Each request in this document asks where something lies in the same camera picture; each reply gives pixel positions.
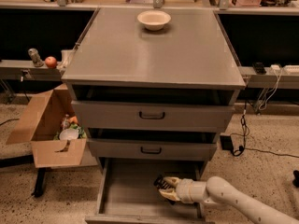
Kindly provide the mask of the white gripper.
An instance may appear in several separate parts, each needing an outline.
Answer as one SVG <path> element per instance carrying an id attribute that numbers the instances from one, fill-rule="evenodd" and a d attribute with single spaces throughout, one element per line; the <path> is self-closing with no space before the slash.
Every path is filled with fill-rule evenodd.
<path id="1" fill-rule="evenodd" d="M 164 181 L 174 189 L 160 189 L 160 194 L 166 199 L 182 203 L 202 203 L 207 198 L 206 183 L 191 179 L 180 179 L 173 176 L 165 176 Z"/>

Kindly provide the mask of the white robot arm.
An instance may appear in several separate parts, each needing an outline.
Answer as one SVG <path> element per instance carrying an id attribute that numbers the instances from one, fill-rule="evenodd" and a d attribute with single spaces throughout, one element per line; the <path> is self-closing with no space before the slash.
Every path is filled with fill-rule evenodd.
<path id="1" fill-rule="evenodd" d="M 299 224 L 297 219 L 251 198 L 218 176 L 207 181 L 163 177 L 159 192 L 173 202 L 230 205 L 254 224 Z"/>

